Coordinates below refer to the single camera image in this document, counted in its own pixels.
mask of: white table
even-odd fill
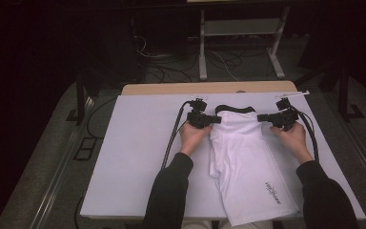
[[[264,90],[267,91],[269,84],[276,92],[234,93],[237,91],[259,91],[263,87],[266,87]],[[209,115],[213,115],[214,108],[220,104],[238,108],[251,105],[261,114],[271,114],[277,112],[275,95],[283,94],[277,85],[282,85],[281,89],[287,89],[284,91],[288,93],[295,91],[294,84],[287,81],[134,85],[127,87],[115,103],[112,119],[80,214],[92,219],[142,219],[145,215],[154,178],[160,170],[174,121],[183,102],[201,96],[208,104],[205,113]],[[137,92],[146,95],[126,95]],[[335,179],[343,187],[353,204],[357,218],[365,219],[356,196],[338,167],[305,98],[296,96],[291,97],[290,101],[300,111],[311,117],[315,124],[315,136],[323,169],[329,177]],[[185,113],[190,110],[188,107],[185,109]],[[278,139],[270,133],[269,126],[271,124],[263,124],[263,135],[272,145],[274,158],[280,166],[290,192],[302,208],[301,184],[295,174],[297,163],[289,152],[285,154],[286,150]],[[177,137],[172,146],[168,164],[178,151],[179,144],[180,139]],[[308,141],[308,146],[312,149],[310,141]],[[221,197],[213,178],[209,176],[210,147],[210,140],[203,140],[192,157],[194,167],[189,176],[186,219],[226,218]]]

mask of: hand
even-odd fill
[[[187,156],[191,156],[195,148],[201,143],[204,136],[208,135],[212,129],[212,126],[197,129],[189,122],[183,124],[179,131],[182,141],[180,152]]]
[[[293,128],[287,132],[276,127],[271,127],[270,131],[276,134],[281,139],[283,145],[293,152],[293,156],[298,160],[299,164],[313,160],[305,141],[304,126],[295,122]]]

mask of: metal stand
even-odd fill
[[[336,71],[334,75],[329,75],[329,76],[326,75],[322,79],[322,82],[320,83],[319,87],[322,91],[331,91],[333,86],[337,82],[337,80],[339,81],[338,111],[340,112],[340,115],[343,117],[343,119],[345,121],[350,122],[350,118],[362,118],[362,117],[364,117],[364,115],[361,112],[361,110],[357,107],[356,104],[350,105],[352,110],[354,111],[353,113],[349,114],[347,111],[349,75],[347,74],[347,69],[346,69],[344,61],[339,61],[338,58],[340,58],[340,57],[335,57],[333,60],[324,64],[322,67],[298,78],[294,82],[294,84],[296,87],[298,87],[301,84],[305,83],[306,81],[312,79],[313,77],[315,77],[321,73],[325,73],[325,72],[328,73],[328,71],[337,68],[338,71]]]
[[[280,18],[206,21],[205,13],[202,10],[200,19],[200,55],[198,56],[200,80],[207,80],[207,66],[204,54],[205,37],[246,34],[274,34],[274,43],[267,49],[267,54],[273,65],[275,75],[277,78],[283,79],[285,74],[275,53],[280,43],[289,11],[290,7],[285,7]]]

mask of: black tripod leg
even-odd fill
[[[348,100],[348,92],[349,92],[349,75],[346,70],[346,66],[344,63],[341,64],[341,74],[339,81],[339,95],[338,95],[338,110],[340,115],[346,120],[350,122],[350,118],[362,118],[364,115],[361,110],[357,107],[356,104],[351,104],[351,108],[353,109],[353,113],[347,113],[347,100]]]

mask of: black cable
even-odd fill
[[[92,132],[91,132],[91,129],[90,129],[90,127],[89,127],[89,124],[90,124],[90,122],[91,122],[91,119],[92,119],[92,117],[93,117],[93,115],[97,112],[97,111],[99,111],[101,108],[103,108],[105,105],[107,105],[107,104],[109,104],[109,103],[111,103],[113,100],[115,100],[117,97],[114,97],[114,98],[112,98],[112,99],[110,99],[110,100],[108,100],[108,101],[106,101],[105,103],[103,103],[102,105],[100,105],[98,108],[96,108],[96,110],[94,110],[92,113],[91,113],[91,115],[89,116],[89,118],[88,118],[88,122],[87,122],[87,124],[86,124],[86,131],[88,132],[88,134],[91,136],[91,137],[94,137],[94,138],[97,138],[97,139],[104,139],[104,137],[103,136],[96,136],[96,135],[94,135],[94,134],[92,134]]]
[[[311,129],[311,126],[309,125],[307,119],[305,118],[305,115],[303,113],[299,113],[299,116],[301,117],[302,121],[304,122],[308,133],[310,134],[311,137],[311,141],[314,147],[314,157],[315,157],[315,161],[319,162],[319,153],[317,151],[317,143],[316,143],[316,138],[315,138],[315,133],[313,132],[313,130]]]
[[[74,223],[76,229],[79,229],[79,224],[78,224],[78,220],[77,220],[78,209],[79,209],[79,206],[81,205],[81,202],[84,199],[84,197],[85,197],[85,192],[82,193],[80,199],[78,200],[78,203],[76,204],[75,211],[73,211],[73,223]]]
[[[166,148],[166,153],[165,153],[165,156],[163,158],[161,170],[166,167],[166,163],[168,162],[169,152],[171,151],[171,147],[172,147],[174,138],[176,137],[177,132],[178,132],[177,126],[180,123],[180,118],[183,115],[184,106],[186,106],[186,104],[189,104],[189,102],[183,103],[183,105],[180,107],[179,114],[177,115],[176,121],[174,122],[174,126],[173,126],[173,130],[172,130],[171,138],[169,139],[168,147]]]

